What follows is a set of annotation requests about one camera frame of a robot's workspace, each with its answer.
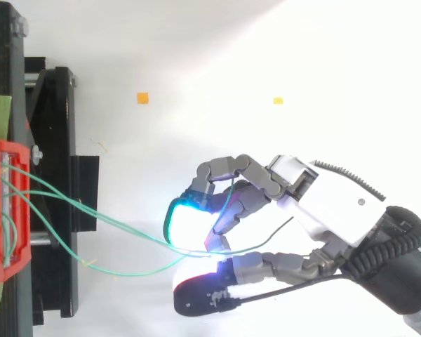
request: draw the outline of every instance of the red plastic holder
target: red plastic holder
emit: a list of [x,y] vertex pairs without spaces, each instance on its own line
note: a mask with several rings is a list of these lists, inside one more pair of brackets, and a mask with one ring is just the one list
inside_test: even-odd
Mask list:
[[[21,271],[24,266],[31,260],[31,234],[29,228],[29,205],[19,196],[10,197],[10,216],[17,227],[17,246],[11,256],[10,265],[4,267],[4,235],[2,227],[3,199],[2,190],[4,184],[1,182],[1,175],[7,168],[1,167],[4,160],[2,157],[8,155],[10,165],[29,172],[29,149],[17,143],[10,143],[0,140],[0,283],[6,281],[17,272]],[[29,190],[29,178],[14,170],[9,170],[8,179],[19,190]]]

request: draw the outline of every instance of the white backdrop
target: white backdrop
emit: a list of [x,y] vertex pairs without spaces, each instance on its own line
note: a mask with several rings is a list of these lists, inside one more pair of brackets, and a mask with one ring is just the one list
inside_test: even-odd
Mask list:
[[[79,77],[76,150],[101,156],[101,212],[161,237],[201,162],[286,153],[346,166],[421,217],[421,0],[12,2],[29,20],[26,55]],[[284,217],[271,205],[229,239],[256,244]],[[315,246],[291,223],[265,250]],[[79,253],[127,272],[175,258],[102,223],[79,235]],[[116,279],[80,266],[78,313],[46,314],[35,336],[416,336],[344,281],[181,317],[173,274]]]

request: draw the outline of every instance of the white light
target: white light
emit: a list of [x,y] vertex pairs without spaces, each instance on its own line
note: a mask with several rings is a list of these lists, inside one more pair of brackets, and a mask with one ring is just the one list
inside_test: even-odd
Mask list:
[[225,259],[224,256],[211,256],[203,258],[188,258],[176,270],[173,276],[173,289],[186,279],[192,277],[208,274],[210,272],[217,272],[218,262]]
[[179,248],[205,251],[204,241],[217,219],[218,214],[177,205],[170,221],[171,243]]

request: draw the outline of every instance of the metal bolt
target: metal bolt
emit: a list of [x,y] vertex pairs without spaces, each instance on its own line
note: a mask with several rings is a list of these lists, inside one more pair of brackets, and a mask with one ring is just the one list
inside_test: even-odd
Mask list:
[[69,82],[70,82],[69,84],[72,88],[76,88],[78,86],[78,77],[73,75],[73,74],[70,74]]
[[39,146],[35,145],[31,148],[31,160],[34,165],[39,165],[39,162],[44,157],[44,154],[39,149]]
[[13,18],[11,24],[11,31],[15,37],[27,37],[29,34],[28,20],[25,19],[23,16]]

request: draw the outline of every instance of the black bracket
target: black bracket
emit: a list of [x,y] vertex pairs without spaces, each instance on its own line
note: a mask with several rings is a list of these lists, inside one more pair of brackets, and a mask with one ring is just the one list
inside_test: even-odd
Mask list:
[[[74,81],[67,67],[47,70],[45,58],[25,58],[28,142],[37,145],[43,158],[32,164],[32,173],[68,197],[96,209],[99,157],[75,155]],[[32,181],[32,190],[45,187]],[[59,199],[32,196],[64,242],[76,252],[77,232],[95,231],[96,219]],[[46,229],[36,214],[32,233]],[[33,325],[44,323],[44,310],[60,310],[73,317],[78,310],[77,262],[50,238],[49,244],[32,245]]]

